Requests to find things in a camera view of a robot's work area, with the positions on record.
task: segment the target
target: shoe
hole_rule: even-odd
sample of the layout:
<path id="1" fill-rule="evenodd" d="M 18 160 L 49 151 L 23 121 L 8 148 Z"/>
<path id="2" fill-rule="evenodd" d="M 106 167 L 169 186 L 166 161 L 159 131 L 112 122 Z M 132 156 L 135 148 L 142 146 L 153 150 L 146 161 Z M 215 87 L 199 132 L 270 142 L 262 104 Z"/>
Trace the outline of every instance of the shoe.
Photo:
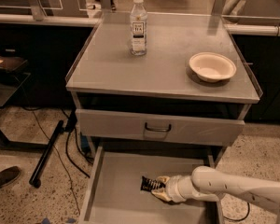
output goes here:
<path id="1" fill-rule="evenodd" d="M 21 169 L 17 166 L 7 168 L 0 172 L 0 188 L 15 181 L 21 174 Z"/>

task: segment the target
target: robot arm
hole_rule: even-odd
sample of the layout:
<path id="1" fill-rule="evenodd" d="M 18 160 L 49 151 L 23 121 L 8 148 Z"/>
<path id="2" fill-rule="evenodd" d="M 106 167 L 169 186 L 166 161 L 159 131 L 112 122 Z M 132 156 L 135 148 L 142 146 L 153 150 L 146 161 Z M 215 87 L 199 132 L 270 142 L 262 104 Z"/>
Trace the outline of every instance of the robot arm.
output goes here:
<path id="1" fill-rule="evenodd" d="M 280 224 L 280 182 L 227 175 L 206 166 L 196 168 L 192 175 L 160 176 L 157 181 L 165 184 L 165 188 L 151 192 L 166 202 L 217 202 L 228 193 L 277 214 Z"/>

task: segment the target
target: speckled floor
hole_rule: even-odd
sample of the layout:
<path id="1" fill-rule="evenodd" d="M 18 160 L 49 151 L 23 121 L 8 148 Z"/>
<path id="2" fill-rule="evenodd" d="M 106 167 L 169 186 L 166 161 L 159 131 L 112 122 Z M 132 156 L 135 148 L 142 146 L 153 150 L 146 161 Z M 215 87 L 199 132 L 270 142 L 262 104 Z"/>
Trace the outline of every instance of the speckled floor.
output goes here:
<path id="1" fill-rule="evenodd" d="M 60 109 L 40 109 L 35 111 L 39 124 L 50 136 L 58 122 L 66 122 Z M 40 130 L 31 111 L 10 106 L 0 109 L 0 128 L 10 140 L 46 143 L 47 138 Z M 56 148 L 68 170 L 73 191 L 81 209 L 88 178 L 78 171 L 65 156 L 67 133 L 59 136 Z M 75 135 L 69 138 L 69 153 L 72 159 L 88 174 L 91 166 L 77 152 Z M 71 181 L 53 150 L 48 165 L 41 176 L 42 185 L 36 189 L 29 185 L 39 153 L 24 153 L 0 150 L 0 170 L 18 165 L 21 176 L 7 187 L 0 189 L 0 224 L 10 223 L 55 223 L 63 224 L 78 220 L 78 209 Z M 217 167 L 228 174 L 253 176 L 280 181 L 280 124 L 247 123 L 243 133 L 232 147 L 229 147 Z M 223 214 L 230 218 L 241 218 L 246 214 L 245 202 L 226 195 L 222 200 Z M 276 216 L 252 205 L 249 217 L 238 223 L 274 224 Z"/>

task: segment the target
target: bottle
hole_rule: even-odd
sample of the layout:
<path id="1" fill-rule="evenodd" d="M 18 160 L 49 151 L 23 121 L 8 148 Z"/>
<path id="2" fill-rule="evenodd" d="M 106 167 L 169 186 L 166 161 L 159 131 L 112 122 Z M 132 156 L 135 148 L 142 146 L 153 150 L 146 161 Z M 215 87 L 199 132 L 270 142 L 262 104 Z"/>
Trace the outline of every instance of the bottle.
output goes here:
<path id="1" fill-rule="evenodd" d="M 143 6 L 143 0 L 133 0 L 133 3 L 130 14 L 131 52 L 140 56 L 147 53 L 147 11 Z"/>

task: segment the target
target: white bowl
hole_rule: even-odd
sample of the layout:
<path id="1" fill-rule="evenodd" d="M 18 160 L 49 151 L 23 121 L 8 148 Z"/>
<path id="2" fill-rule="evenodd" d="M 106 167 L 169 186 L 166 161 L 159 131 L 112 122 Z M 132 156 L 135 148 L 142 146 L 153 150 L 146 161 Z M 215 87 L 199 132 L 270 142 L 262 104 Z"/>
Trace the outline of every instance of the white bowl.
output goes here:
<path id="1" fill-rule="evenodd" d="M 206 82 L 218 82 L 229 79 L 236 72 L 235 64 L 225 56 L 211 52 L 202 52 L 189 59 L 189 67 Z"/>

